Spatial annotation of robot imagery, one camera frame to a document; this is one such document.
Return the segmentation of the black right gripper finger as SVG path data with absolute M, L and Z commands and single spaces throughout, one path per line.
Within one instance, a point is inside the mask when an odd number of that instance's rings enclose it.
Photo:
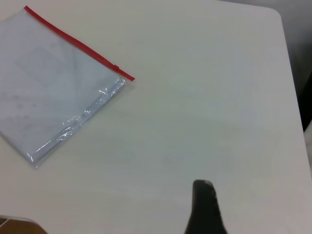
M 208 180 L 193 182 L 192 210 L 186 234 L 226 234 L 217 194 Z

